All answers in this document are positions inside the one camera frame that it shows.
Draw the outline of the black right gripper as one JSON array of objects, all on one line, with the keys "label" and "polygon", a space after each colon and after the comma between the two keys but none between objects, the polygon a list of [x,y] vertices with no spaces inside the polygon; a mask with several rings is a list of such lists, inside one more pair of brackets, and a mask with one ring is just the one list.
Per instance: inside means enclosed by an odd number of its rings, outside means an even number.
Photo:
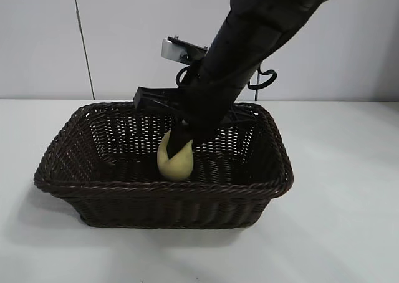
[{"label": "black right gripper", "polygon": [[213,139],[217,129],[251,122],[249,110],[235,103],[247,86],[246,74],[209,77],[201,67],[184,67],[173,88],[139,87],[133,98],[135,109],[172,118],[166,152],[172,159],[193,141]]}]

